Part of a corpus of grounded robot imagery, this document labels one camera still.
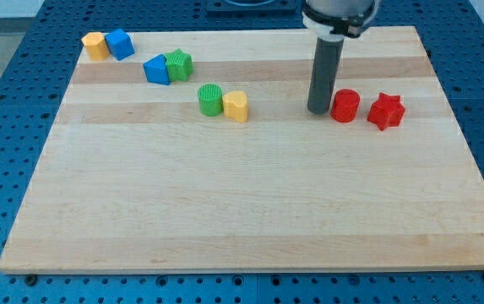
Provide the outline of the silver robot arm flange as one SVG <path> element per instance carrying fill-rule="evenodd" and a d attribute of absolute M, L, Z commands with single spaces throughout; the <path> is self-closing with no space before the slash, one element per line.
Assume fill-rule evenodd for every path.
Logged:
<path fill-rule="evenodd" d="M 302 22 L 320 40 L 358 38 L 380 9 L 380 0 L 304 0 Z"/>

